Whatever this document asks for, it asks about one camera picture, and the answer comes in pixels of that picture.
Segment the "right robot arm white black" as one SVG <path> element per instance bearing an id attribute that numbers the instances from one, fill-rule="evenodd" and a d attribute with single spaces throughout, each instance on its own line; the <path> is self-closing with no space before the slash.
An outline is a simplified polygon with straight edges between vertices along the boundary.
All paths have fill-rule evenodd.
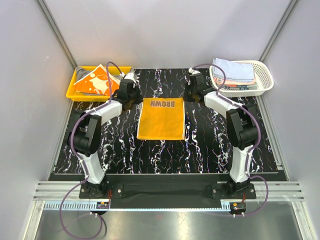
<path id="1" fill-rule="evenodd" d="M 249 188 L 253 151 L 261 141 L 255 107 L 241 105 L 219 94 L 198 70 L 190 69 L 186 78 L 184 101 L 199 103 L 216 111 L 226 120 L 227 137 L 233 147 L 233 154 L 229 180 L 223 190 L 230 197 L 239 198 Z"/>

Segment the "yellow plastic bin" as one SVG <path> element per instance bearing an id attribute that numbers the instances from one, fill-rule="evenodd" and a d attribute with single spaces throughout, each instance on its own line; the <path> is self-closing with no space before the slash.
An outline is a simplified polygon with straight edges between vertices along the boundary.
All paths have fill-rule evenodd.
<path id="1" fill-rule="evenodd" d="M 92 71 L 95 67 L 97 66 L 80 66 L 84 68 L 85 70 L 90 70 Z M 131 66 L 110 66 L 108 68 L 109 74 L 113 75 L 117 79 L 121 79 L 124 77 L 126 74 L 130 73 L 132 71 Z M 73 76 L 71 77 L 67 92 L 66 92 L 66 97 L 68 99 L 71 99 L 74 102 L 105 102 L 107 101 L 110 96 L 104 96 L 104 95 L 85 95 L 83 93 L 76 92 L 73 87 L 73 83 L 76 81 L 76 71 L 74 70 Z"/>

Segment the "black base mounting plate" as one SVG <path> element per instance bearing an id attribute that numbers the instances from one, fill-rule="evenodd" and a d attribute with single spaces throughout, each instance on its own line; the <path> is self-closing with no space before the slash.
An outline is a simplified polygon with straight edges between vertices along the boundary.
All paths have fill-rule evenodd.
<path id="1" fill-rule="evenodd" d="M 232 191 L 227 173 L 108 174 L 102 190 L 81 186 L 81 199 L 110 200 L 112 210 L 211 210 L 221 201 L 256 200 L 252 183 Z"/>

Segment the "left small electronics board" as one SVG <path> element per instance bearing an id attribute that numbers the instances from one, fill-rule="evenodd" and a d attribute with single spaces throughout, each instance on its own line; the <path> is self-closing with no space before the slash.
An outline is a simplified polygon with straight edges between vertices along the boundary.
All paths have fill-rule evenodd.
<path id="1" fill-rule="evenodd" d="M 108 201 L 98 201 L 96 204 L 97 209 L 109 209 L 110 203 Z"/>

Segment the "brown yellow bear towel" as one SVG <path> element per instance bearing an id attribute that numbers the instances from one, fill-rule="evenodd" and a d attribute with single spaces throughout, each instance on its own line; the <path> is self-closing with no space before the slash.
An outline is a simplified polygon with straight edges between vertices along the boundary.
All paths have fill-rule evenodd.
<path id="1" fill-rule="evenodd" d="M 144 98 L 138 121 L 137 139 L 184 140 L 185 102 L 183 98 Z"/>

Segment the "white perforated plastic basket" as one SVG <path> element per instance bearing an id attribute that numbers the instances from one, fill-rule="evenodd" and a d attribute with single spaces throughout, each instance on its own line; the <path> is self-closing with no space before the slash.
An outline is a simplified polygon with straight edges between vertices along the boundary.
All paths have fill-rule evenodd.
<path id="1" fill-rule="evenodd" d="M 273 88 L 274 80 L 272 74 L 264 63 L 257 60 L 235 60 L 234 63 L 252 65 L 257 87 L 256 89 L 251 88 L 246 90 L 238 90 L 228 89 L 224 85 L 223 88 L 219 91 L 221 95 L 224 95 L 228 98 L 255 97 L 260 96 L 265 91 Z"/>

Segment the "pink folded towel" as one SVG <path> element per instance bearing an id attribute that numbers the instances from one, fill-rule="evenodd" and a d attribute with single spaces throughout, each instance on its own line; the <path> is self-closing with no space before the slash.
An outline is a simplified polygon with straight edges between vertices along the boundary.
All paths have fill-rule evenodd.
<path id="1" fill-rule="evenodd" d="M 217 85 L 222 85 L 224 82 L 224 79 L 220 77 L 214 77 L 213 80 Z M 230 87 L 230 86 L 251 86 L 254 84 L 256 84 L 255 78 L 252 81 L 235 81 L 235 80 L 226 79 L 223 85 Z"/>

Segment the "orange white patterned towel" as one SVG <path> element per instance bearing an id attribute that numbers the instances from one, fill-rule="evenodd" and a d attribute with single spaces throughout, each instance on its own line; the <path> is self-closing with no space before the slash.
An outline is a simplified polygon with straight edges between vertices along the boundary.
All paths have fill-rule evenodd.
<path id="1" fill-rule="evenodd" d="M 77 93 L 85 95 L 110 96 L 118 90 L 120 80 L 111 74 L 107 74 L 106 68 L 101 64 L 95 67 L 91 74 L 79 81 L 75 80 L 73 88 Z"/>

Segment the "aluminium frame rail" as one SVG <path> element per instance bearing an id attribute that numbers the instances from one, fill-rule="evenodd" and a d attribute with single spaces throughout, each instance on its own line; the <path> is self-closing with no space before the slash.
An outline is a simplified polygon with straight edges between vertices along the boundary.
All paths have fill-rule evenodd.
<path id="1" fill-rule="evenodd" d="M 269 201 L 294 201 L 301 202 L 304 200 L 299 183 L 292 181 L 271 181 L 264 183 L 254 181 L 245 189 L 229 193 L 225 182 L 121 182 L 115 181 L 107 184 L 107 189 L 101 193 L 94 193 L 87 186 L 76 187 L 68 196 L 69 199 L 98 199 L 106 198 L 109 195 L 114 199 L 124 199 L 131 196 L 148 195 L 148 196 L 193 196 L 207 197 L 215 200 L 241 200 L 245 195 L 246 200 L 262 201 L 268 196 Z"/>

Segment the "grey towel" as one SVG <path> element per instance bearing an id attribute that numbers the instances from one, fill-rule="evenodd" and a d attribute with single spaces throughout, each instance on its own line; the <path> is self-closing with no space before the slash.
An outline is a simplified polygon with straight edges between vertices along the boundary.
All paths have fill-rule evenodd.
<path id="1" fill-rule="evenodd" d="M 75 68 L 75 74 L 76 74 L 76 81 L 79 81 L 86 77 L 87 75 L 90 75 L 92 70 L 85 70 L 83 67 L 77 66 Z"/>

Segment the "white waffle towel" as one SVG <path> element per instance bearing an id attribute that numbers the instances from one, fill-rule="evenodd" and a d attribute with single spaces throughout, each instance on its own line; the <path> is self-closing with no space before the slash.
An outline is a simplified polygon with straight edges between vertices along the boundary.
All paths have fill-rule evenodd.
<path id="1" fill-rule="evenodd" d="M 254 69 L 249 63 L 238 63 L 225 59 L 214 58 L 213 65 L 221 68 L 227 80 L 250 82 L 254 79 Z"/>

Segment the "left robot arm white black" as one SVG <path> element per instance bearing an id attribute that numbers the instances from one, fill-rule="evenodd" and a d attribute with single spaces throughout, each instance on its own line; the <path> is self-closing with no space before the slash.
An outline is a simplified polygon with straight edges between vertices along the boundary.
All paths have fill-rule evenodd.
<path id="1" fill-rule="evenodd" d="M 129 73 L 120 81 L 119 88 L 106 103 L 91 110 L 75 112 L 70 121 L 67 144 L 82 166 L 84 180 L 81 187 L 85 192 L 97 198 L 111 193 L 98 156 L 102 126 L 142 102 L 135 75 Z"/>

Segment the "small electronics board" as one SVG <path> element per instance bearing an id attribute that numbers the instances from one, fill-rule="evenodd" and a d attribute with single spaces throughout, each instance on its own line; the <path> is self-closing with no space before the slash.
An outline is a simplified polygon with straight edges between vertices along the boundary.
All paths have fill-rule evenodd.
<path id="1" fill-rule="evenodd" d="M 97 209 L 109 209 L 110 203 L 108 201 L 98 201 L 96 204 Z"/>
<path id="2" fill-rule="evenodd" d="M 233 214 L 245 213 L 247 209 L 247 204 L 245 202 L 233 202 L 230 204 L 230 211 Z"/>

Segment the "patterned folded towel in basket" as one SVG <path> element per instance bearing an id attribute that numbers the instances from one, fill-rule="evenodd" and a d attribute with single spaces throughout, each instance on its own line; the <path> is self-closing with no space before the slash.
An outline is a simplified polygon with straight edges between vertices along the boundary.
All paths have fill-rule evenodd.
<path id="1" fill-rule="evenodd" d="M 257 90 L 258 85 L 252 84 L 252 85 L 224 85 L 222 87 L 223 90 L 228 91 L 248 91 L 248 90 Z"/>

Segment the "right small electronics board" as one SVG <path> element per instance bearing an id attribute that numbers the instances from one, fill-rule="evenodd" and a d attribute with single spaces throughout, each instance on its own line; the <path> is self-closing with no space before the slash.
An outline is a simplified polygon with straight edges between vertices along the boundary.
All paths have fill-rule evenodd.
<path id="1" fill-rule="evenodd" d="M 245 213 L 247 209 L 247 204 L 245 202 L 233 202 L 230 204 L 230 211 L 233 214 Z"/>

